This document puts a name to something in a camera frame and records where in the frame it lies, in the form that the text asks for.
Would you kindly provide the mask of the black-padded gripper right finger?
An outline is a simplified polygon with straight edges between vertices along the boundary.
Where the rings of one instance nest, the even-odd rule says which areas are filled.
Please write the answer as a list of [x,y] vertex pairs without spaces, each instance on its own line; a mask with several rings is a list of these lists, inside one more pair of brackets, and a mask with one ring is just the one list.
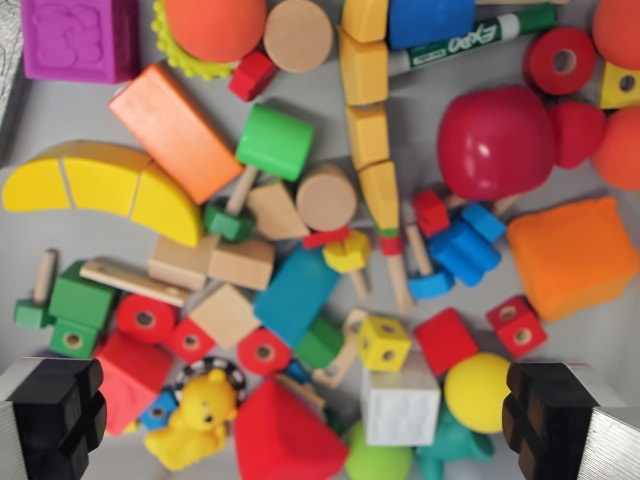
[[639,408],[585,363],[514,362],[502,430],[526,479],[637,479]]

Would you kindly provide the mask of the black-padded gripper left finger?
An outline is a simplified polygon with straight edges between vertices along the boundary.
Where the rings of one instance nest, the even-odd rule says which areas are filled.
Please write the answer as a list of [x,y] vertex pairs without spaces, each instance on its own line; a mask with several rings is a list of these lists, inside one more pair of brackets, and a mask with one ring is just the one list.
[[107,406],[95,359],[23,357],[1,374],[1,477],[80,479]]

